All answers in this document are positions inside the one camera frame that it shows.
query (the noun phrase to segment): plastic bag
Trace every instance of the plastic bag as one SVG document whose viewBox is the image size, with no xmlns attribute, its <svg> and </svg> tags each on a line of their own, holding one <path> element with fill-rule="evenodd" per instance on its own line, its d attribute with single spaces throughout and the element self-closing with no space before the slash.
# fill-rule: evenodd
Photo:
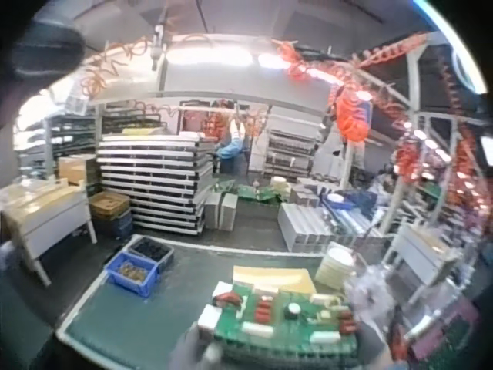
<svg viewBox="0 0 493 370">
<path fill-rule="evenodd" d="M 394 299 L 380 266 L 369 266 L 364 274 L 349 277 L 344 282 L 346 296 L 355 312 L 364 320 L 377 321 L 394 308 Z"/>
</svg>

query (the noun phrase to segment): green circuit board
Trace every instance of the green circuit board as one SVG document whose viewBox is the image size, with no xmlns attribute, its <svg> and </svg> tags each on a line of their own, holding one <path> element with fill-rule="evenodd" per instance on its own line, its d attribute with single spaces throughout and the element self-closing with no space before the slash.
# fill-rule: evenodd
<svg viewBox="0 0 493 370">
<path fill-rule="evenodd" d="M 261 299 L 250 288 L 234 285 L 233 291 L 246 299 L 246 306 L 241 318 L 236 317 L 234 306 L 226 306 L 220 316 L 214 335 L 216 339 L 226 342 L 229 346 L 242 348 L 245 351 L 265 352 L 266 355 L 281 357 L 313 358 L 347 357 L 356 358 L 357 341 L 355 335 L 343 335 L 341 340 L 330 345 L 314 345 L 310 343 L 310 336 L 314 331 L 339 331 L 337 313 L 324 323 L 314 323 L 317 312 L 327 310 L 322 305 L 310 302 L 310 296 L 287 291 L 280 291 L 273 299 L 271 322 L 273 326 L 272 338 L 261 338 L 242 332 L 245 321 L 255 322 L 254 312 L 257 302 Z M 297 303 L 302 314 L 297 320 L 286 320 L 283 310 L 289 303 Z"/>
</svg>

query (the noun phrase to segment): circuit board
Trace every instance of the circuit board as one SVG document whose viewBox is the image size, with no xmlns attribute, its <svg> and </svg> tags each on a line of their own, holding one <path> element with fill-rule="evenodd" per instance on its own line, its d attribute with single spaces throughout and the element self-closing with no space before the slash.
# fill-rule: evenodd
<svg viewBox="0 0 493 370">
<path fill-rule="evenodd" d="M 262 338 L 242 331 L 244 322 L 255 322 L 254 313 L 261 297 L 244 286 L 234 285 L 233 291 L 246 304 L 240 318 L 235 307 L 230 305 L 223 308 L 214 337 L 225 344 L 226 352 L 233 353 L 235 357 L 255 357 L 264 365 L 268 360 L 277 364 L 280 359 L 289 360 L 290 368 L 310 367 L 307 365 L 314 364 L 327 366 L 328 362 L 357 365 L 357 340 L 354 334 L 342 335 L 340 341 L 333 344 L 310 343 L 310 336 L 315 331 L 339 332 L 339 320 L 335 313 L 329 320 L 316 321 L 317 313 L 329 311 L 330 308 L 311 303 L 310 295 L 279 291 L 272 300 L 272 317 L 268 324 L 273 327 L 273 337 Z M 301 315 L 297 320 L 287 320 L 284 317 L 284 308 L 291 303 L 296 303 L 301 308 Z"/>
</svg>

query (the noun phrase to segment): ceiling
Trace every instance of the ceiling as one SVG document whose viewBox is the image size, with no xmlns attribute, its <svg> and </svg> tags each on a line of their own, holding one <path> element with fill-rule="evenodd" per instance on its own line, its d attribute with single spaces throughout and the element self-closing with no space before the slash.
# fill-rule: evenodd
<svg viewBox="0 0 493 370">
<path fill-rule="evenodd" d="M 415 32 L 430 32 L 424 18 L 408 0 L 53 0 L 50 7 L 74 19 L 86 37 L 88 54 L 106 42 L 132 42 L 151 35 L 167 9 L 175 34 L 220 33 L 297 40 L 314 49 L 349 58 Z M 449 46 L 431 46 L 422 55 L 421 109 L 451 113 L 438 64 L 438 55 L 451 63 Z M 406 58 L 395 59 L 367 71 L 408 96 Z M 460 83 L 457 89 L 466 115 L 485 118 L 481 102 Z M 372 129 L 397 139 L 390 120 L 374 110 Z M 447 139 L 450 126 L 435 124 Z"/>
</svg>

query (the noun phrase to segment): brown box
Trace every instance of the brown box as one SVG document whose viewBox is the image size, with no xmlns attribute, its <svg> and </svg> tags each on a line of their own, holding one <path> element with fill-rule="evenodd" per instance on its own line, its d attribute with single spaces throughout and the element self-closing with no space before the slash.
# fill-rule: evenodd
<svg viewBox="0 0 493 370">
<path fill-rule="evenodd" d="M 98 183 L 99 172 L 95 154 L 79 154 L 59 158 L 59 178 L 69 183 L 79 184 L 84 180 L 86 185 Z"/>
<path fill-rule="evenodd" d="M 130 197 L 103 191 L 89 198 L 91 215 L 100 220 L 114 220 L 130 208 Z"/>
</svg>

